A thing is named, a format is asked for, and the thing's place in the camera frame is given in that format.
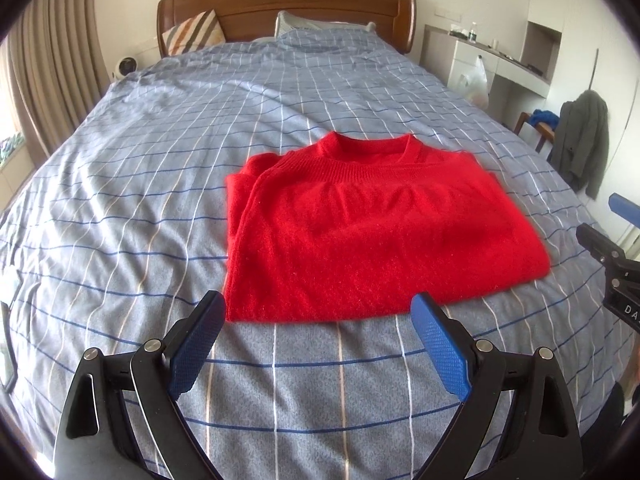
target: blue plaid bedsheet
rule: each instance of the blue plaid bedsheet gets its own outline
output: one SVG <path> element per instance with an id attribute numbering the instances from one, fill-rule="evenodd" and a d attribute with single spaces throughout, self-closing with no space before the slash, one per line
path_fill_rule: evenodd
<path id="1" fill-rule="evenodd" d="M 20 269 L 10 333 L 11 408 L 52 457 L 82 351 L 161 336 L 226 275 L 225 175 L 331 130 L 412 132 L 472 152 L 536 228 L 543 280 L 447 305 L 500 349 L 558 355 L 584 432 L 632 348 L 603 309 L 604 271 L 577 243 L 593 218 L 511 132 L 363 31 L 293 31 L 164 59 L 111 86 L 37 172 L 0 228 L 0 266 Z M 488 465 L 508 395 L 473 471 Z M 314 325 L 228 324 L 178 402 L 225 479 L 409 478 L 455 412 L 407 316 Z M 133 396 L 149 468 L 166 474 Z"/>

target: wall outlet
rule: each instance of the wall outlet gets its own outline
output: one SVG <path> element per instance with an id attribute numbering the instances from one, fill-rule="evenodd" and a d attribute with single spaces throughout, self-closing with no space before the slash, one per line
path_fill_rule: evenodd
<path id="1" fill-rule="evenodd" d="M 459 12 L 453 12 L 452 10 L 447 10 L 443 7 L 436 7 L 436 10 L 433 12 L 436 16 L 440 16 L 441 18 L 446 18 L 455 23 L 460 23 L 462 21 L 462 14 Z"/>

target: metal screw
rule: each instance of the metal screw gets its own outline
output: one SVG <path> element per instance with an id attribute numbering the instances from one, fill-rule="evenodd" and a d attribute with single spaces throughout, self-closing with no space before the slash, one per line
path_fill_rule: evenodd
<path id="1" fill-rule="evenodd" d="M 89 348 L 88 350 L 84 351 L 84 354 L 82 354 L 82 357 L 84 357 L 87 361 L 90 361 L 91 359 L 95 359 L 98 357 L 98 349 Z"/>
<path id="2" fill-rule="evenodd" d="M 476 341 L 476 348 L 481 352 L 490 352 L 494 349 L 494 345 L 487 339 L 479 339 Z"/>
<path id="3" fill-rule="evenodd" d="M 546 360 L 554 358 L 554 353 L 546 346 L 543 346 L 540 350 L 538 350 L 538 353 L 540 354 L 540 357 Z"/>
<path id="4" fill-rule="evenodd" d="M 159 339 L 150 339 L 145 343 L 145 351 L 146 352 L 155 352 L 162 346 L 162 343 Z"/>

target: sweater sleeve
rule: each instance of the sweater sleeve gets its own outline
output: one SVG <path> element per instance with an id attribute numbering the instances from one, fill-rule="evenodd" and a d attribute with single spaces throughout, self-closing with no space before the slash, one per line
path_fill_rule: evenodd
<path id="1" fill-rule="evenodd" d="M 260 153 L 252 156 L 239 173 L 226 176 L 227 254 L 231 252 L 231 247 L 236 239 L 242 212 L 244 212 L 255 181 L 280 159 L 281 156 L 275 153 Z"/>

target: blue cloth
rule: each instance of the blue cloth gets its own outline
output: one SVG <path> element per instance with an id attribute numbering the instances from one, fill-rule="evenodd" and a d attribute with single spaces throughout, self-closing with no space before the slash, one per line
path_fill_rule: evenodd
<path id="1" fill-rule="evenodd" d="M 527 123 L 535 127 L 538 123 L 546 123 L 551 126 L 552 130 L 558 127 L 560 117 L 549 110 L 533 110 L 531 117 L 527 120 Z"/>
<path id="2" fill-rule="evenodd" d="M 609 208 L 626 221 L 631 222 L 640 228 L 640 206 L 631 202 L 631 200 L 614 193 L 609 197 Z"/>

